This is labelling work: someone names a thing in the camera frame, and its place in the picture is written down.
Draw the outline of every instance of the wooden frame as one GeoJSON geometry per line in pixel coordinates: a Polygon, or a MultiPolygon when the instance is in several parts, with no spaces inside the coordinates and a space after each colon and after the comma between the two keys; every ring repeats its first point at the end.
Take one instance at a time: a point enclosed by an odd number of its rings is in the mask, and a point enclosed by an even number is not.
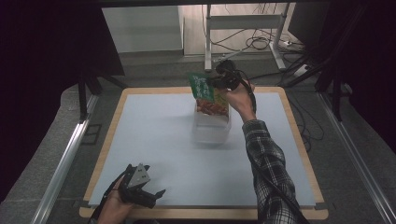
{"type": "MultiPolygon", "coordinates": [[[[307,177],[314,193],[316,207],[302,208],[302,212],[307,219],[325,219],[329,215],[327,208],[319,209],[319,205],[324,204],[324,199],[318,186],[318,181],[315,177],[311,162],[305,150],[303,140],[297,128],[294,116],[292,114],[288,98],[285,91],[280,87],[256,87],[255,92],[277,92],[285,109],[291,131],[297,148],[299,149],[302,162],[307,173],[307,177]]],[[[114,133],[120,121],[120,116],[123,111],[124,103],[129,94],[169,94],[169,93],[191,93],[190,87],[175,87],[175,88],[129,88],[122,92],[119,104],[114,113],[108,129],[105,142],[102,146],[101,153],[92,173],[91,181],[87,187],[84,195],[84,201],[89,201],[93,189],[99,179],[103,166],[106,161],[107,153],[110,150],[110,145],[113,140],[114,133]]],[[[93,212],[92,208],[80,207],[79,214],[82,217],[90,217],[93,212]]],[[[208,209],[208,208],[173,208],[166,206],[156,206],[153,209],[143,207],[136,207],[132,209],[129,218],[133,219],[164,219],[164,218],[185,218],[185,219],[240,219],[240,220],[254,220],[257,219],[257,209],[253,208],[224,208],[224,209],[208,209]]]]}

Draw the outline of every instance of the gray floor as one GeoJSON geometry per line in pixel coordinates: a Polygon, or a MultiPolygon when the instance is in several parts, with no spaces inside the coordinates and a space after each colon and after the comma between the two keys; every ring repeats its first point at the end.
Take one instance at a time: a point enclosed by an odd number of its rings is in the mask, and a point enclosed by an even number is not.
{"type": "MultiPolygon", "coordinates": [[[[138,55],[138,58],[136,56],[121,55],[126,76],[118,79],[131,87],[188,86],[186,73],[202,72],[204,68],[203,57],[184,58],[177,54],[155,56],[147,54],[138,55]]],[[[268,54],[245,55],[234,60],[237,68],[245,71],[250,77],[276,71],[275,62],[268,54]]],[[[257,85],[274,86],[280,79],[279,75],[267,76],[255,79],[254,82],[257,85]]],[[[308,130],[304,134],[309,135],[310,142],[305,145],[309,149],[308,155],[330,213],[328,219],[312,220],[312,223],[384,223],[321,105],[318,94],[314,91],[315,81],[316,78],[311,77],[296,87],[287,89],[290,101],[298,107],[298,109],[292,108],[297,123],[300,125],[305,123],[308,130]]],[[[101,80],[101,83],[104,90],[90,123],[92,128],[101,127],[97,141],[94,135],[84,137],[47,223],[87,221],[86,218],[79,216],[78,209],[85,203],[82,198],[121,94],[121,89],[111,83],[104,80],[101,80]]],[[[32,220],[78,123],[77,87],[65,91],[61,101],[62,105],[47,136],[12,191],[0,205],[0,223],[29,223],[32,220]]],[[[354,110],[347,98],[342,99],[341,112],[343,124],[394,207],[396,205],[395,154],[354,110]]],[[[164,220],[163,223],[189,222],[164,220]]],[[[205,220],[193,223],[210,222],[205,220]]]]}

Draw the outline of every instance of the clear plastic container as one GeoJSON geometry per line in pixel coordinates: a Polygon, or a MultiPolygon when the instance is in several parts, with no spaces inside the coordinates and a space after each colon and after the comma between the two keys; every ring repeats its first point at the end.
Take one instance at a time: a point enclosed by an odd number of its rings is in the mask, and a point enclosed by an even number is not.
{"type": "Polygon", "coordinates": [[[227,116],[207,115],[194,110],[192,140],[197,143],[222,144],[231,130],[231,108],[227,116]]]}

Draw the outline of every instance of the checkered shirt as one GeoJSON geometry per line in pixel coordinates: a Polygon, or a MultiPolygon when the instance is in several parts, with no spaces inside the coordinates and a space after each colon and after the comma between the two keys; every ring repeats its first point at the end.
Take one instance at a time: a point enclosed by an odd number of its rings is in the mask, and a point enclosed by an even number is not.
{"type": "Polygon", "coordinates": [[[282,149],[271,138],[264,121],[250,120],[242,129],[246,138],[247,153],[261,168],[260,171],[252,169],[259,223],[297,223],[297,216],[257,173],[261,172],[267,176],[299,207],[295,199],[294,184],[285,168],[285,155],[282,149]]]}

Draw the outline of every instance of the wrist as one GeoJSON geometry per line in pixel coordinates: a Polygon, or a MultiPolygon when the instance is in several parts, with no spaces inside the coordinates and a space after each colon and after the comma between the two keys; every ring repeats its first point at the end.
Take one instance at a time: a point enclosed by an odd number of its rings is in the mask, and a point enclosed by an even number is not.
{"type": "Polygon", "coordinates": [[[241,116],[242,121],[244,121],[244,123],[252,119],[257,119],[256,114],[253,112],[253,110],[240,111],[239,115],[241,116]]]}

